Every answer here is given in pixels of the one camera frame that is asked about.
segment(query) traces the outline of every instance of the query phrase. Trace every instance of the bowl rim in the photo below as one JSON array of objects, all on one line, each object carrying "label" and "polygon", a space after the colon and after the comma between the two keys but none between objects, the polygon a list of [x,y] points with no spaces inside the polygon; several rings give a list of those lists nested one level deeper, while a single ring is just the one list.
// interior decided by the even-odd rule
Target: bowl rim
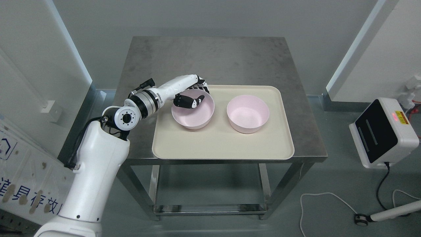
[{"label": "bowl rim", "polygon": [[200,92],[204,92],[203,93],[203,95],[205,95],[205,98],[210,98],[211,99],[211,101],[212,101],[212,113],[210,114],[210,116],[209,116],[209,118],[205,121],[205,122],[203,122],[203,123],[200,123],[200,124],[197,124],[197,125],[194,125],[194,126],[188,126],[188,125],[185,125],[184,123],[182,123],[180,120],[178,120],[175,116],[174,116],[174,110],[173,110],[173,108],[177,108],[174,104],[172,104],[172,106],[171,106],[171,115],[173,116],[173,119],[179,124],[179,125],[182,125],[182,126],[184,126],[184,127],[186,127],[186,128],[195,128],[195,127],[199,127],[199,126],[201,126],[201,125],[203,125],[203,124],[206,124],[206,123],[208,123],[209,121],[210,121],[210,119],[212,118],[212,116],[213,116],[213,114],[215,113],[215,101],[213,100],[213,98],[212,98],[212,96],[210,95],[210,93],[207,93],[206,91],[204,91],[204,90],[201,90],[201,89],[188,89],[188,90],[185,90],[185,91],[183,91],[183,92],[186,92],[186,91],[191,91],[191,90],[194,90],[194,91],[200,91]]},{"label": "bowl rim", "polygon": [[[259,126],[257,126],[257,127],[244,127],[244,126],[241,126],[241,125],[239,125],[238,123],[236,123],[236,122],[235,122],[233,119],[231,119],[231,117],[229,116],[228,108],[229,108],[229,105],[231,104],[231,102],[232,102],[233,100],[238,100],[238,99],[239,99],[239,97],[243,97],[243,96],[252,97],[252,98],[254,98],[255,100],[259,100],[259,101],[261,101],[261,102],[265,105],[265,108],[267,109],[267,113],[268,113],[268,115],[267,115],[266,120],[265,120],[265,121],[264,121],[261,125],[259,125]],[[238,95],[238,96],[236,96],[236,97],[232,98],[232,99],[228,102],[228,105],[226,106],[226,114],[227,114],[227,116],[228,116],[228,119],[229,119],[232,123],[234,123],[235,125],[237,125],[238,127],[245,128],[245,129],[256,129],[256,128],[259,128],[259,127],[263,126],[263,125],[264,125],[264,124],[265,124],[265,123],[269,120],[269,117],[270,117],[270,110],[269,110],[269,107],[267,106],[266,102],[265,102],[265,101],[263,101],[262,99],[260,99],[259,97],[255,96],[255,95],[251,95],[251,94],[242,94],[242,95]]]}]

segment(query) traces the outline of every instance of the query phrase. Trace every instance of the red light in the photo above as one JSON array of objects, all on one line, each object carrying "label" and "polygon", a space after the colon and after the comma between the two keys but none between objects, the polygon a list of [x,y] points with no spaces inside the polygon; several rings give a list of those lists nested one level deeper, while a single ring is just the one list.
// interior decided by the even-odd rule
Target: red light
[{"label": "red light", "polygon": [[395,121],[399,121],[399,119],[396,117],[395,113],[392,113],[392,115],[393,115],[393,118],[395,119]]}]

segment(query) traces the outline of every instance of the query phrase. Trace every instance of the white cable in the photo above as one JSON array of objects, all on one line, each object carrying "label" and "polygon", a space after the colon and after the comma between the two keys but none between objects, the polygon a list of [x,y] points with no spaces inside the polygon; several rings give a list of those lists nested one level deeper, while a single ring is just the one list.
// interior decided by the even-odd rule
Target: white cable
[{"label": "white cable", "polygon": [[343,203],[345,203],[353,212],[355,212],[355,214],[357,214],[357,212],[346,201],[344,201],[342,198],[338,197],[336,194],[333,194],[333,193],[330,193],[330,192],[325,192],[325,193],[320,193],[320,194],[301,194],[301,196],[300,196],[300,205],[301,205],[300,229],[301,229],[301,233],[303,234],[304,237],[306,237],[306,235],[304,234],[303,227],[301,225],[302,222],[303,222],[303,215],[304,215],[303,196],[307,196],[307,195],[308,196],[319,196],[319,195],[324,195],[324,194],[334,195],[339,200],[341,200]]},{"label": "white cable", "polygon": [[412,197],[413,199],[421,200],[421,198],[414,197],[414,196],[412,196],[412,195],[410,195],[410,194],[405,193],[405,192],[404,192],[404,191],[402,191],[402,190],[395,189],[395,190],[393,190],[393,193],[392,193],[392,202],[393,202],[393,207],[396,207],[395,202],[394,202],[394,195],[395,195],[395,193],[396,193],[396,192],[401,192],[401,193],[403,193],[403,194],[406,194],[406,195],[408,195],[408,196]]}]

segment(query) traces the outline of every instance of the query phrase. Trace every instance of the black cable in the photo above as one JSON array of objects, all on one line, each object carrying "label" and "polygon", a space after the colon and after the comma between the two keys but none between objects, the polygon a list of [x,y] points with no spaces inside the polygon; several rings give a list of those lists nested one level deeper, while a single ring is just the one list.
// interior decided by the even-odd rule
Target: black cable
[{"label": "black cable", "polygon": [[380,199],[379,199],[379,197],[378,197],[378,191],[380,190],[380,186],[381,186],[381,184],[384,182],[384,180],[387,178],[387,176],[389,175],[389,173],[390,173],[390,166],[389,166],[389,162],[385,162],[384,163],[385,165],[386,165],[386,167],[387,167],[387,173],[386,173],[386,175],[384,176],[384,178],[380,181],[380,184],[378,185],[378,187],[377,187],[377,191],[376,191],[376,197],[377,197],[377,201],[378,201],[378,203],[381,205],[381,207],[384,209],[384,210],[387,210],[384,206],[383,206],[383,204],[381,203],[381,201],[380,201]]},{"label": "black cable", "polygon": [[109,133],[110,135],[116,135],[117,133],[121,133],[121,131],[118,131],[118,132],[115,132],[115,133],[111,133],[111,127],[109,127],[109,129],[108,129],[108,133]]},{"label": "black cable", "polygon": [[76,157],[76,153],[77,153],[77,150],[80,146],[80,143],[82,142],[83,136],[85,135],[86,129],[88,128],[88,126],[91,122],[100,120],[101,118],[102,118],[102,116],[91,118],[86,122],[85,126],[83,127],[83,129],[79,132],[79,134],[76,137],[75,143],[73,144],[72,153],[69,155],[67,163],[64,164],[64,167],[70,168],[70,169],[73,169],[75,167],[76,162],[74,161],[74,159]]}]

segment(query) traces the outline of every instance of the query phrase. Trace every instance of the pink bowl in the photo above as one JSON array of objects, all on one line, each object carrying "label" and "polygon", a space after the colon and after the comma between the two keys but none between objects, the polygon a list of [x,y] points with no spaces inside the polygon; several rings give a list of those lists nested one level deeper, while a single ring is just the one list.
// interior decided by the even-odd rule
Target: pink bowl
[{"label": "pink bowl", "polygon": [[199,129],[206,126],[215,110],[215,102],[211,95],[207,92],[199,89],[190,89],[180,93],[191,98],[197,98],[204,95],[203,101],[194,109],[186,109],[173,105],[171,107],[171,113],[177,123],[183,125],[188,129]]},{"label": "pink bowl", "polygon": [[235,97],[228,103],[226,113],[231,126],[241,133],[254,133],[269,119],[266,103],[253,95]]}]

